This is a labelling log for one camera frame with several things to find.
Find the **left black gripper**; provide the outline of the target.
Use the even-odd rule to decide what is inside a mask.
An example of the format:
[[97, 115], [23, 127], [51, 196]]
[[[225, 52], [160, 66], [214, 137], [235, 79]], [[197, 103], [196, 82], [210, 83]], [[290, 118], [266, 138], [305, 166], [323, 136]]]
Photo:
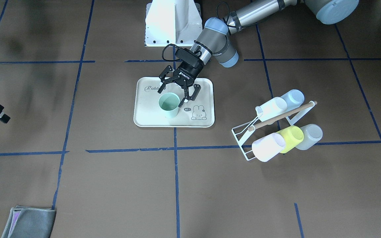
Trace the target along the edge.
[[[166, 66], [163, 72], [159, 75], [162, 84], [158, 92], [162, 93], [168, 83], [174, 82], [177, 85], [184, 87], [184, 98], [182, 99], [182, 104], [188, 101], [195, 101], [200, 92], [201, 86], [199, 84], [194, 84], [194, 81], [202, 71], [205, 63], [197, 54], [186, 48], [179, 47], [175, 52], [175, 56], [177, 59], [181, 59], [182, 63], [174, 72], [171, 66]], [[168, 73], [173, 73], [173, 77], [165, 78]]]

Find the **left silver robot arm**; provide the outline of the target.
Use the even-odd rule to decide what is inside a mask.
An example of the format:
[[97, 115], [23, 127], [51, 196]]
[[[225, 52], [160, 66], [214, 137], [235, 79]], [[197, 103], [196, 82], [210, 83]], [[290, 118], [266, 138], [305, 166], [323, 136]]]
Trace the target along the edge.
[[211, 57], [225, 68], [237, 63], [239, 55], [229, 36], [299, 3], [299, 0], [256, 0], [237, 11], [228, 12], [223, 18], [209, 18], [190, 49], [174, 44], [167, 45], [176, 48], [176, 61], [182, 60], [182, 63], [176, 70], [171, 66], [163, 70], [159, 75], [160, 87], [157, 92], [160, 94], [166, 85], [175, 83], [184, 91], [184, 98], [181, 99], [179, 107], [187, 101], [194, 101], [200, 91], [200, 85], [196, 84], [195, 80]]

